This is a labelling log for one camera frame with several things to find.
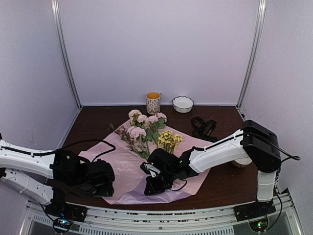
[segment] flower bouquet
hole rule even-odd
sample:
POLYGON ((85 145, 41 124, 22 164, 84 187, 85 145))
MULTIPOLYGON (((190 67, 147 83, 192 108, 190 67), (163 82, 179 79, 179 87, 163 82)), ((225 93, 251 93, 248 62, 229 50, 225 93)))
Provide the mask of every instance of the flower bouquet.
POLYGON ((147 117, 139 110, 131 110, 128 117, 131 123, 130 128, 126 129, 122 125, 115 129, 111 123, 110 128, 128 144, 127 147, 131 151, 145 160, 150 156, 149 143, 163 147, 164 150, 173 154, 177 145, 182 141, 182 136, 175 135, 173 137, 173 133, 163 132, 160 135, 159 130, 165 128, 167 121, 167 117, 163 113, 147 117))

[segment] vertical metal post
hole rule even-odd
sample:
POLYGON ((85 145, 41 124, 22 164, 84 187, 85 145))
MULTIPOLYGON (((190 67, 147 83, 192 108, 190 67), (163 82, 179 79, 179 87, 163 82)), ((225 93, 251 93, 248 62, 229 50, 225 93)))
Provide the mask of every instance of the vertical metal post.
POLYGON ((241 89, 240 96, 239 96, 238 103, 237 103, 237 109, 238 110, 242 109, 242 104, 244 101, 246 90, 248 88, 248 84, 249 84, 251 74, 253 71, 255 58, 256 58, 256 52, 257 52, 257 49, 259 47, 259 43, 260 43, 261 35, 262 35, 262 30, 263 30, 265 9, 266 9, 266 0, 260 0, 259 12, 258 12, 257 20, 256 20, 256 26, 255 26, 255 31, 254 31, 254 38, 253 38, 249 63, 248 63, 248 67, 246 70, 244 84, 243 84, 243 87, 241 89))
POLYGON ((76 89, 75 82, 73 79, 72 71, 71 71, 71 68, 69 65, 69 59, 68 59, 68 55, 67 55, 67 49, 65 46, 64 35, 63 35, 62 24, 61 24, 59 2, 58 2, 58 0, 51 0, 51 3, 52 3, 53 17, 54 17, 54 21, 55 21, 57 31, 58 31, 59 43, 60 43, 60 47, 61 47, 62 59, 63 59, 65 71, 67 74, 67 79, 68 79, 72 94, 74 96, 77 108, 80 109, 82 107, 82 105, 81 105, 81 102, 80 102, 79 97, 78 97, 78 93, 77 93, 77 89, 76 89))

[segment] cup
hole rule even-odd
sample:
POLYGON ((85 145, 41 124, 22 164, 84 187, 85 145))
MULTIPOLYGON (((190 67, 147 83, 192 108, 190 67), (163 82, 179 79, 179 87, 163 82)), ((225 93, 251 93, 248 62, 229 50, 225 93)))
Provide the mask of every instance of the cup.
POLYGON ((147 97, 147 113, 156 114, 161 111, 161 94, 157 92, 150 92, 147 97))

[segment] wrapping paper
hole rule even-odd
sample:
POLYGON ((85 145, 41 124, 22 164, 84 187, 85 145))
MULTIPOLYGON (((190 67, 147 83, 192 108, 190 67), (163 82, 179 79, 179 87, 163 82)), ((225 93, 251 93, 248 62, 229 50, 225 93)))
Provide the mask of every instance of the wrapping paper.
MULTIPOLYGON (((127 121, 123 124, 125 128, 130 127, 130 122, 127 121)), ((179 134, 183 137, 183 142, 178 145, 177 150, 174 152, 175 156, 180 157, 181 154, 191 149, 193 146, 205 147, 210 146, 212 143, 199 140, 197 138, 186 135, 179 132, 171 127, 166 126, 165 129, 160 130, 173 131, 174 135, 179 134)), ((114 194, 113 197, 103 197, 109 204, 155 204, 155 203, 169 203, 182 198, 195 195, 201 187, 203 181, 209 173, 207 170, 198 176, 188 178, 187 185, 179 191, 166 190, 164 193, 146 196, 144 195, 144 189, 146 187, 147 175, 140 169, 140 165, 145 161, 140 158, 137 154, 130 151, 126 146, 126 142, 116 133, 111 133, 105 138, 105 141, 115 145, 116 150, 99 157, 102 160, 110 163, 114 173, 115 181, 113 183, 114 194)), ((149 145, 150 153, 156 149, 155 144, 149 145)), ((109 150, 110 147, 104 143, 99 143, 87 151, 80 153, 80 156, 92 160, 96 155, 109 150)), ((172 189, 178 189, 183 186, 185 182, 176 180, 172 186, 172 189)))

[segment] mug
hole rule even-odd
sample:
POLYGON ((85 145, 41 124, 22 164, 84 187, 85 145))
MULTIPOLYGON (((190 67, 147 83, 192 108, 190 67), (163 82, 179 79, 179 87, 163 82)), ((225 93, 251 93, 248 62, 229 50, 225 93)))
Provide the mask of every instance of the mug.
POLYGON ((161 111, 161 94, 157 92, 150 92, 147 97, 147 113, 156 114, 161 111))

